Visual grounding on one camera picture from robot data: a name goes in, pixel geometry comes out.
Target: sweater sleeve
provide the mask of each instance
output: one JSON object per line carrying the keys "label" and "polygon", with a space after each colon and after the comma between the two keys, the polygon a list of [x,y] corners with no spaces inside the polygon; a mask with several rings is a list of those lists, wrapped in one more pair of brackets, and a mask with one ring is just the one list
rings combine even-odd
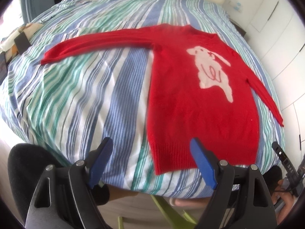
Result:
{"label": "sweater sleeve", "polygon": [[117,31],[86,34],[63,41],[48,50],[41,64],[58,62],[70,56],[76,56],[101,49],[114,47],[153,47],[153,35],[158,30],[155,27],[140,29],[122,29]]}
{"label": "sweater sleeve", "polygon": [[274,100],[268,93],[264,84],[259,80],[259,78],[254,74],[254,72],[246,65],[246,63],[242,60],[240,55],[231,49],[232,54],[238,63],[237,68],[246,76],[246,80],[249,83],[250,87],[256,92],[256,94],[260,97],[260,99],[265,103],[268,109],[273,114],[274,118],[277,120],[280,126],[283,125],[283,118],[279,112],[277,105],[275,104]]}

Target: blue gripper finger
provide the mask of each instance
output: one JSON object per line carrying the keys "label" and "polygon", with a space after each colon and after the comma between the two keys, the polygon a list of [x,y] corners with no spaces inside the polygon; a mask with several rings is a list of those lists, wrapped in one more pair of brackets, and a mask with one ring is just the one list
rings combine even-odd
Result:
{"label": "blue gripper finger", "polygon": [[105,138],[100,146],[96,149],[96,159],[89,168],[88,186],[93,189],[97,185],[104,173],[106,165],[113,151],[113,141],[111,138]]}
{"label": "blue gripper finger", "polygon": [[214,167],[217,162],[209,162],[208,156],[206,156],[204,153],[207,152],[207,150],[204,149],[204,146],[200,143],[198,139],[193,138],[191,140],[190,150],[206,185],[209,185],[212,189],[216,189],[217,181],[215,179]]}

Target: striped bedsheet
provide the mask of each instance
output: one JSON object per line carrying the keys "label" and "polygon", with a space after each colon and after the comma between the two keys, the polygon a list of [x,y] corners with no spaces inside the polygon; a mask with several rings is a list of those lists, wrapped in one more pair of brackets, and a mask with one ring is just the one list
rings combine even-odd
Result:
{"label": "striped bedsheet", "polygon": [[[205,0],[63,0],[35,22],[44,24],[32,46],[16,57],[1,85],[3,120],[23,140],[50,150],[62,163],[84,159],[106,136],[114,141],[102,181],[168,197],[211,195],[197,169],[154,174],[145,118],[153,54],[116,48],[40,65],[57,43],[79,35],[141,28],[161,23],[191,24],[217,33],[265,84],[274,87],[258,58],[229,22],[224,10]],[[283,129],[253,93],[260,117],[256,164],[262,173],[279,160],[271,144],[284,146]]]}

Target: metal screw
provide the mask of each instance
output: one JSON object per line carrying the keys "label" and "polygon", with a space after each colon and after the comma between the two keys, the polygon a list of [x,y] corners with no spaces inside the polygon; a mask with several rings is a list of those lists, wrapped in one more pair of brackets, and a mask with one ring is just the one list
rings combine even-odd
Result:
{"label": "metal screw", "polygon": [[51,169],[53,169],[53,165],[50,164],[50,165],[48,165],[45,169],[46,169],[46,170],[51,170]]}
{"label": "metal screw", "polygon": [[225,160],[220,160],[219,163],[220,163],[221,166],[227,166],[228,165],[228,162],[225,161]]}
{"label": "metal screw", "polygon": [[78,161],[76,162],[76,165],[77,165],[77,166],[82,166],[84,163],[85,163],[84,160],[78,160]]}
{"label": "metal screw", "polygon": [[251,169],[253,169],[253,170],[257,170],[257,169],[258,169],[258,167],[257,167],[255,164],[252,164],[250,167],[251,167]]}

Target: black cable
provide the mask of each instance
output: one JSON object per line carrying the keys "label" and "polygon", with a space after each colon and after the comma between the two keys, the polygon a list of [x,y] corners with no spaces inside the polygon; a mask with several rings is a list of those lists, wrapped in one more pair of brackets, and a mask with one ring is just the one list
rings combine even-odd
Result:
{"label": "black cable", "polygon": [[292,191],[292,189],[289,189],[289,190],[274,190],[274,192],[278,192],[278,193],[289,193],[291,191]]}
{"label": "black cable", "polygon": [[230,213],[231,213],[232,209],[233,209],[233,208],[235,208],[235,204],[236,204],[236,202],[237,202],[237,200],[236,200],[236,201],[233,203],[232,207],[230,208],[230,210],[229,210],[229,212],[228,212],[228,214],[227,214],[226,218],[224,219],[224,222],[223,222],[223,224],[222,224],[222,227],[224,227],[224,226],[225,226],[225,224],[227,223],[227,219],[228,219],[228,217],[229,217],[229,215],[230,215]]}

